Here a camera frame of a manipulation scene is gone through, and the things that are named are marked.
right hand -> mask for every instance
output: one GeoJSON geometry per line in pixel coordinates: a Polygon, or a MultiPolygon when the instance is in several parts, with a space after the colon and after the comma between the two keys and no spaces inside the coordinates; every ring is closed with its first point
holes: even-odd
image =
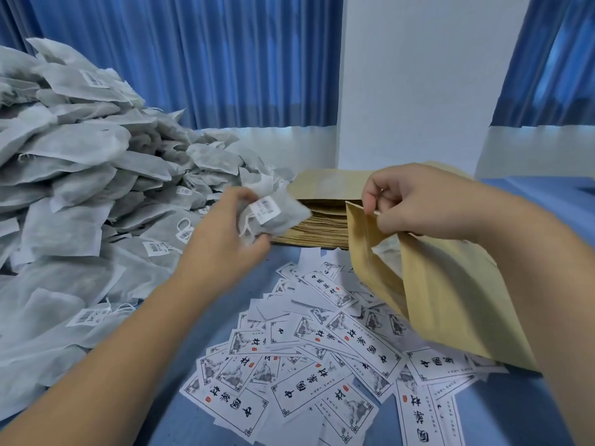
{"type": "Polygon", "coordinates": [[[380,211],[378,229],[442,239],[478,242],[482,229],[498,208],[514,198],[485,184],[424,165],[405,164],[374,172],[362,201],[364,212],[380,211]]]}

printed label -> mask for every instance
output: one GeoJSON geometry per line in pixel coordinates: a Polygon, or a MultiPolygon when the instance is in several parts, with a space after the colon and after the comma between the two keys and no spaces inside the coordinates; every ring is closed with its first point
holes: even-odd
{"type": "Polygon", "coordinates": [[[158,257],[161,255],[168,255],[170,253],[170,251],[167,250],[166,243],[154,243],[153,241],[144,241],[143,246],[145,246],[147,255],[150,257],[158,257]]]}
{"type": "Polygon", "coordinates": [[[91,72],[87,72],[86,70],[79,70],[80,74],[83,75],[83,78],[87,82],[87,84],[91,87],[96,87],[98,89],[109,89],[109,84],[103,81],[100,77],[92,74],[91,72]]]}
{"type": "Polygon", "coordinates": [[[104,317],[110,313],[109,308],[101,308],[100,310],[95,310],[93,308],[83,308],[80,310],[76,316],[74,316],[66,327],[74,327],[76,325],[89,325],[89,326],[96,326],[98,323],[103,321],[104,317]]]}
{"type": "Polygon", "coordinates": [[[254,203],[250,203],[248,206],[250,211],[257,217],[257,221],[260,225],[281,214],[281,210],[277,206],[277,203],[275,203],[270,195],[263,197],[254,203]]]}
{"type": "Polygon", "coordinates": [[[175,190],[176,194],[180,194],[180,195],[192,195],[192,190],[185,188],[183,186],[178,186],[177,189],[175,190]]]}
{"type": "Polygon", "coordinates": [[[190,237],[192,236],[192,232],[194,232],[194,227],[188,227],[175,234],[175,237],[181,240],[184,244],[188,244],[190,237]]]}

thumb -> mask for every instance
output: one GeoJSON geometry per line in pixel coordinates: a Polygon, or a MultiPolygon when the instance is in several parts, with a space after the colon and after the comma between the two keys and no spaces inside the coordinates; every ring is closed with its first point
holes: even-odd
{"type": "Polygon", "coordinates": [[[246,265],[250,268],[256,266],[271,249],[271,237],[267,234],[260,235],[256,241],[246,247],[243,254],[246,259],[246,265]]]}
{"type": "Polygon", "coordinates": [[[376,219],[378,229],[385,235],[398,231],[412,231],[411,222],[407,216],[408,206],[405,201],[393,206],[388,211],[379,215],[376,219]]]}

blue curtain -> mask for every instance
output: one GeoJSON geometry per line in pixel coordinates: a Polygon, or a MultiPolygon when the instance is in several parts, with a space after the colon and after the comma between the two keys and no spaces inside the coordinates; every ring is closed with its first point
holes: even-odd
{"type": "Polygon", "coordinates": [[[343,0],[11,0],[194,128],[337,122],[343,0]]]}
{"type": "Polygon", "coordinates": [[[595,125],[595,0],[531,0],[492,125],[595,125]]]}

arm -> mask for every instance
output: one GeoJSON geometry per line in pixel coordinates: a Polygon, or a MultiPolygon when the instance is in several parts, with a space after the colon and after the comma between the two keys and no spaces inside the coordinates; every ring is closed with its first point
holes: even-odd
{"type": "Polygon", "coordinates": [[[257,196],[246,188],[228,189],[195,227],[173,276],[0,432],[0,444],[133,443],[167,365],[194,322],[268,252],[266,235],[249,247],[241,244],[240,199],[254,202],[257,196]]]}
{"type": "Polygon", "coordinates": [[[421,164],[382,169],[362,194],[384,233],[479,243],[502,272],[527,340],[577,444],[595,423],[595,253],[526,200],[421,164]]]}

